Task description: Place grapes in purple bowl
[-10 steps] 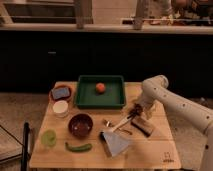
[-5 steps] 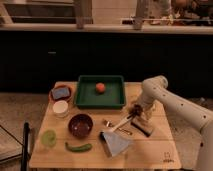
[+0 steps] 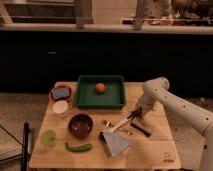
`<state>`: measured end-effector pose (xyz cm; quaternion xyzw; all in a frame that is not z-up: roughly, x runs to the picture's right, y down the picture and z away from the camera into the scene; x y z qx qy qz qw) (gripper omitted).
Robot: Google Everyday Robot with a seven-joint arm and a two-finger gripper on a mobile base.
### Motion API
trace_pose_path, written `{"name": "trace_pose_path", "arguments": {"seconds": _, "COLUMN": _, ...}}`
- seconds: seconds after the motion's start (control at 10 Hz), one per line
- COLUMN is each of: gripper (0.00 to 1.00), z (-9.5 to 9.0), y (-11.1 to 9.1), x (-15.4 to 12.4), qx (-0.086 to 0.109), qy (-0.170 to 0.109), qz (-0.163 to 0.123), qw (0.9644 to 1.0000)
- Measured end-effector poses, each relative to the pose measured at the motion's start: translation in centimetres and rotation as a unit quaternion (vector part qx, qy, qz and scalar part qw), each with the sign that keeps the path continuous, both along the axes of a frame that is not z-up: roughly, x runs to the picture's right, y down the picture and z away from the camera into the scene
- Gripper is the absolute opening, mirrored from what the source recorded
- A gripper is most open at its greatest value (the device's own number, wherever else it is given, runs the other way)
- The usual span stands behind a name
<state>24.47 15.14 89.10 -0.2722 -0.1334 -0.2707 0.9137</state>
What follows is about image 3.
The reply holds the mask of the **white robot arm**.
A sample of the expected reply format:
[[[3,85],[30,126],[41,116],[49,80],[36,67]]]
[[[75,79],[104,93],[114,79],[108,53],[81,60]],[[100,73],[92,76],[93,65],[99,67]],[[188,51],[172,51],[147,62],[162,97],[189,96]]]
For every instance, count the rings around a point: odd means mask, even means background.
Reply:
[[[199,171],[213,171],[213,112],[170,93],[169,87],[170,83],[165,77],[145,81],[136,106],[147,114],[158,101],[182,117],[205,138]]]

